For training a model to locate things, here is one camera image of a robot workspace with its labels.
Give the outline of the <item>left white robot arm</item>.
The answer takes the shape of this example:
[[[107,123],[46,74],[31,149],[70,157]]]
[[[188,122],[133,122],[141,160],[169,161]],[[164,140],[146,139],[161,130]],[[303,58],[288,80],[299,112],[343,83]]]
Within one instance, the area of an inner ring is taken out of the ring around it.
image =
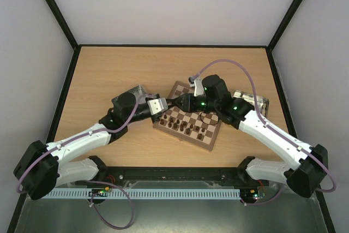
[[[159,120],[167,109],[164,103],[159,94],[136,96],[124,92],[117,97],[114,107],[90,128],[60,141],[31,143],[14,169],[17,193],[38,200],[63,184],[104,181],[107,166],[99,157],[90,156],[81,161],[76,158],[120,139],[131,123],[148,118],[153,122]]]

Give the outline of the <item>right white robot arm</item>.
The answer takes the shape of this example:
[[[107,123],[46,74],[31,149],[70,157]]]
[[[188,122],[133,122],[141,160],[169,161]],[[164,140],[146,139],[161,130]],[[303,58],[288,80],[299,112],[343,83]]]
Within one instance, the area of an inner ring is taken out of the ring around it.
[[[287,185],[296,194],[309,198],[326,176],[328,151],[322,145],[311,146],[283,131],[260,114],[256,105],[233,97],[218,75],[203,80],[191,79],[191,85],[202,93],[183,93],[166,100],[169,107],[183,112],[215,113],[223,123],[254,137],[281,159],[281,162],[251,160],[239,169],[242,184],[269,180]]]

